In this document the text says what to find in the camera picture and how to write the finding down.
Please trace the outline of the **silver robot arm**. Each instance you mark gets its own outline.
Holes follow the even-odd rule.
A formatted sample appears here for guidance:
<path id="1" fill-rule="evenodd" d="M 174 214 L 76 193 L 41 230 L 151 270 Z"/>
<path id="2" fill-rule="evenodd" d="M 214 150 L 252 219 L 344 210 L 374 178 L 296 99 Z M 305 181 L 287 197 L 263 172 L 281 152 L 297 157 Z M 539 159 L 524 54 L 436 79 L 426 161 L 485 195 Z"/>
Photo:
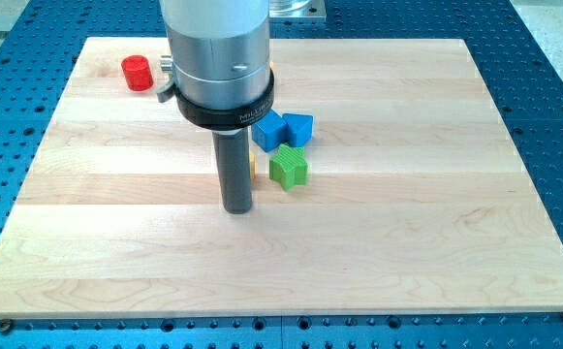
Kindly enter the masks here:
<path id="1" fill-rule="evenodd" d="M 269 81 L 268 0 L 161 0 L 175 84 L 185 99 L 231 110 Z"/>

